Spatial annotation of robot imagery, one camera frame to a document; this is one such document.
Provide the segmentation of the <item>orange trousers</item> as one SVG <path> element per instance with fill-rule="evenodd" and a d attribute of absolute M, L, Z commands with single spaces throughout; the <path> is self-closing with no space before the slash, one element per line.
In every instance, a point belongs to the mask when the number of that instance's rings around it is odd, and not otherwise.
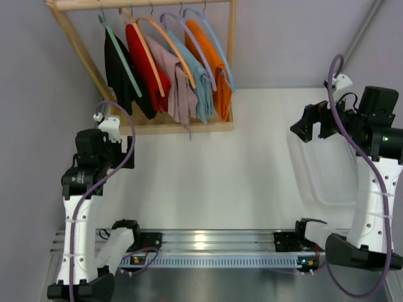
<path fill-rule="evenodd" d="M 212 91 L 213 105 L 221 121 L 225 122 L 227 121 L 227 117 L 229 115 L 232 100 L 232 89 L 230 88 L 230 85 L 226 83 L 227 77 L 222 73 L 227 72 L 227 68 L 221 59 L 221 56 L 213 47 L 210 40 L 202 32 L 197 23 L 193 20 L 186 20 L 185 24 L 200 45 L 201 50 L 205 54 L 207 62 L 212 70 L 217 86 L 217 90 Z"/>

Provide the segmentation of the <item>light blue hanger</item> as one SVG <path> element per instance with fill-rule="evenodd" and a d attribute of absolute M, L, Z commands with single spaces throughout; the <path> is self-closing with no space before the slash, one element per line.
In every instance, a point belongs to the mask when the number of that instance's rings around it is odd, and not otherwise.
<path fill-rule="evenodd" d="M 237 1 L 192 1 L 192 3 L 203 3 L 203 11 L 199 11 L 193 7 L 185 7 L 183 12 L 181 13 L 182 18 L 186 17 L 188 11 L 192 11 L 194 14 L 199 17 L 204 25 L 206 26 L 207 30 L 209 31 L 210 35 L 213 38 L 213 42 L 223 60 L 225 68 L 227 70 L 227 78 L 229 81 L 229 86 L 232 92 L 236 92 L 236 84 L 234 80 L 234 76 L 232 73 L 232 61 L 234 55 L 234 43 L 235 43 L 235 30 L 236 30 L 236 14 L 237 14 Z M 229 4 L 229 15 L 228 15 L 228 33 L 227 33 L 227 50 L 224 53 L 223 47 L 221 42 L 219 41 L 214 29 L 208 22 L 207 18 L 205 17 L 205 8 L 207 3 L 228 3 Z"/>

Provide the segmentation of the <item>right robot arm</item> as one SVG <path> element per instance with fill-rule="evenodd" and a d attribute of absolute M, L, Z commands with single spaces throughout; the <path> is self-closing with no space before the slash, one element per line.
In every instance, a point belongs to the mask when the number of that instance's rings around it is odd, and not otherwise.
<path fill-rule="evenodd" d="M 387 258 L 385 219 L 390 218 L 399 176 L 402 173 L 402 130 L 392 127 L 399 98 L 394 89 L 367 86 L 355 109 L 346 109 L 346 95 L 336 103 L 341 122 L 371 160 L 356 154 L 358 192 L 350 231 L 339 235 L 325 229 L 324 221 L 303 218 L 304 239 L 326 252 L 326 261 L 368 271 L 381 271 Z"/>

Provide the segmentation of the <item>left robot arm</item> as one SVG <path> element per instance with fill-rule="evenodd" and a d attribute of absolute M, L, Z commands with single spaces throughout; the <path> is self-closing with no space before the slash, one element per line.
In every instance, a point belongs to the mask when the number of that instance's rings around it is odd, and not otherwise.
<path fill-rule="evenodd" d="M 96 217 L 103 186 L 120 169 L 134 168 L 135 138 L 113 138 L 106 131 L 77 133 L 72 165 L 61 179 L 65 209 L 64 249 L 60 271 L 47 288 L 52 301 L 111 301 L 115 273 L 140 231 L 135 220 L 115 222 L 104 247 L 95 251 Z"/>

